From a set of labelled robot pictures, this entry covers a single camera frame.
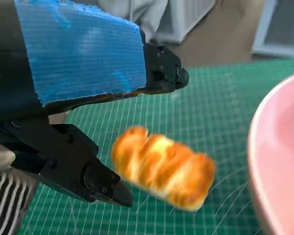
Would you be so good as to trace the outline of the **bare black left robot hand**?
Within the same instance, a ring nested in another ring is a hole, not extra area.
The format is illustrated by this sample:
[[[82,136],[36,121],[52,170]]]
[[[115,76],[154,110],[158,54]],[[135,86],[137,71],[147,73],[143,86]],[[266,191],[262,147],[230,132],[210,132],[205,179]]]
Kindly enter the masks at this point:
[[[178,56],[133,22],[70,0],[0,0],[0,144],[13,168],[69,196],[131,207],[119,175],[72,124],[49,116],[184,88]]]

